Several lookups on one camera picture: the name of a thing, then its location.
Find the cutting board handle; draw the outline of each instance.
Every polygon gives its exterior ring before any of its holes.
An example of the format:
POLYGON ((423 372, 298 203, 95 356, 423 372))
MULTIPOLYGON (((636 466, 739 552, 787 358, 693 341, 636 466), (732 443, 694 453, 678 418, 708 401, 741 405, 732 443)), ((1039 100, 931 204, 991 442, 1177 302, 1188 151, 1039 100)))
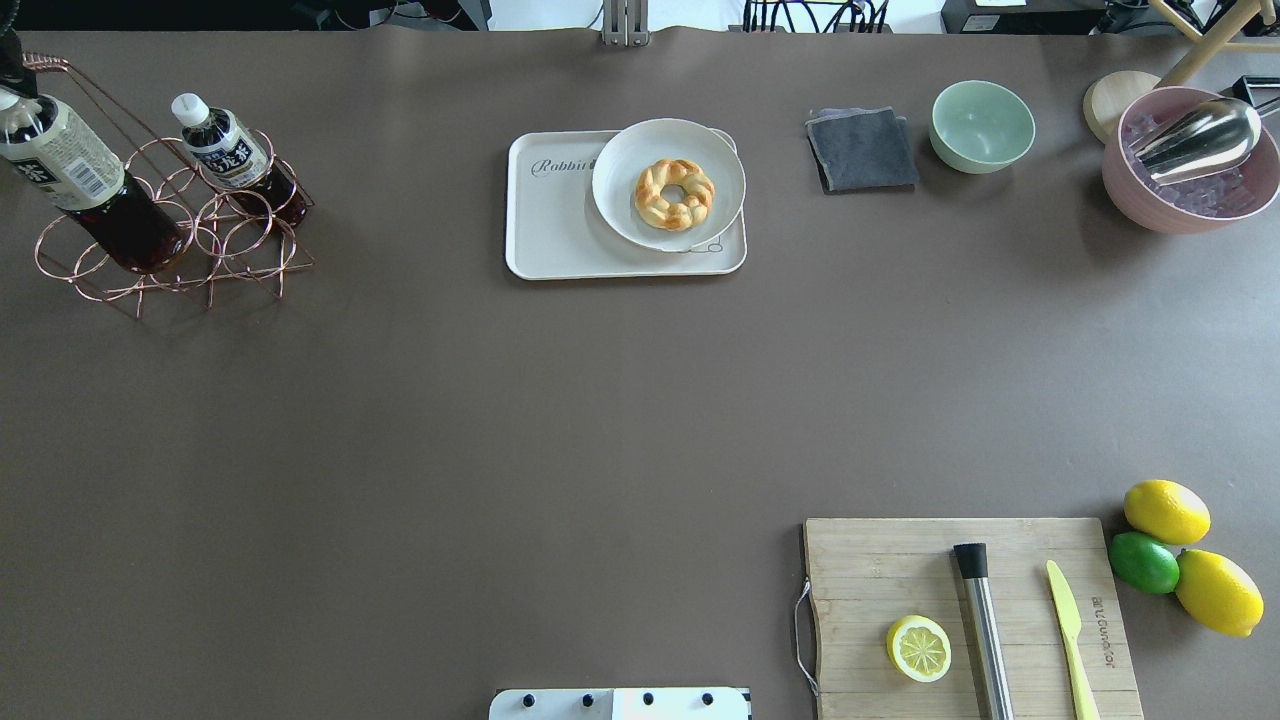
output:
POLYGON ((818 697, 818 680, 813 679, 813 673, 804 666, 804 660, 800 657, 800 606, 804 603, 805 598, 809 597, 809 592, 813 591, 813 583, 809 578, 804 579, 804 585, 800 588, 800 597, 796 598, 795 610, 791 611, 791 629, 792 637, 796 641, 796 665, 800 666, 800 671, 804 673, 804 679, 809 680, 809 689, 813 691, 813 697, 818 697))

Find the citrus fruit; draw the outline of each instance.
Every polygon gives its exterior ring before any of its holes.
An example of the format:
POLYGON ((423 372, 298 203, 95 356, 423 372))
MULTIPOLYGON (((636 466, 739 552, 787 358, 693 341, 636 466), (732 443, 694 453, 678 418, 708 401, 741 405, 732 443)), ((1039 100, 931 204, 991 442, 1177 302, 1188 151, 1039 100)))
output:
POLYGON ((1124 496, 1124 516, 1137 530, 1169 544, 1192 544, 1208 532, 1208 507, 1172 480, 1143 480, 1124 496))
POLYGON ((1262 620, 1262 593, 1253 578, 1226 557, 1207 550, 1178 556, 1183 577, 1174 593, 1183 607, 1211 630, 1247 638, 1262 620))
POLYGON ((893 666, 920 683, 932 683, 951 669, 951 641, 941 625, 923 615, 893 623, 884 638, 893 666))
POLYGON ((1116 577, 1142 592, 1171 593, 1181 574, 1174 553, 1147 533, 1120 533, 1114 537, 1107 557, 1116 577))

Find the yellow lemon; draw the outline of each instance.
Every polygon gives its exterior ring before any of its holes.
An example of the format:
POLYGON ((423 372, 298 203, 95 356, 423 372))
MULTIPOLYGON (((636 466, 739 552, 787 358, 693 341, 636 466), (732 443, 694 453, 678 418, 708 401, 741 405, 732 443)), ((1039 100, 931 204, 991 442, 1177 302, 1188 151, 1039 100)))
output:
POLYGON ((1184 550, 1174 594, 1211 630, 1247 638, 1262 620, 1262 593, 1248 573, 1216 552, 1184 550))
POLYGON ((951 669, 951 641, 941 625, 923 615, 893 623, 884 638, 893 666, 920 683, 932 683, 951 669))
POLYGON ((1167 544, 1192 544, 1208 533, 1208 507, 1172 480, 1143 480, 1124 496, 1124 516, 1137 530, 1167 544))

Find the gray table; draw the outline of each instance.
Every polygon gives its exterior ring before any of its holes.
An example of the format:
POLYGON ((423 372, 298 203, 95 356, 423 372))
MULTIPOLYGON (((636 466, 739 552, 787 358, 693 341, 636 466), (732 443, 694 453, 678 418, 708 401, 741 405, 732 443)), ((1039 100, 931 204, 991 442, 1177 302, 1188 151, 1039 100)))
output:
MULTIPOLYGON (((1079 114, 1092 79, 1161 72, 1179 42, 26 41, 157 127, 195 90, 270 132, 319 200, 320 265, 283 302, 159 299, 133 322, 36 272, 51 211, 0 173, 5 717, 462 719, 498 688, 644 684, 749 685, 756 717, 806 717, 805 518, 1115 529, 1148 477, 1194 487, 1203 547, 1280 597, 1276 210, 1144 232, 1079 114), (933 96, 974 77, 1039 127, 988 177, 925 138, 933 96), (828 105, 910 118, 915 190, 824 195, 801 123, 828 105), (736 137, 746 264, 515 278, 509 143, 662 115, 736 137)), ((1274 619, 1235 641, 1120 593, 1148 717, 1274 715, 1274 619)))

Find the cloth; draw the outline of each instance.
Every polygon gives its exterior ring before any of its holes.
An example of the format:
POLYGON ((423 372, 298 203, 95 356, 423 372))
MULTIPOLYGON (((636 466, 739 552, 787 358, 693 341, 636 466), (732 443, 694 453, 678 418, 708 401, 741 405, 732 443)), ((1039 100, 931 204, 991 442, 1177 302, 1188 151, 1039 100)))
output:
POLYGON ((818 174, 828 192, 915 184, 906 118, 892 108, 824 108, 805 122, 818 174))

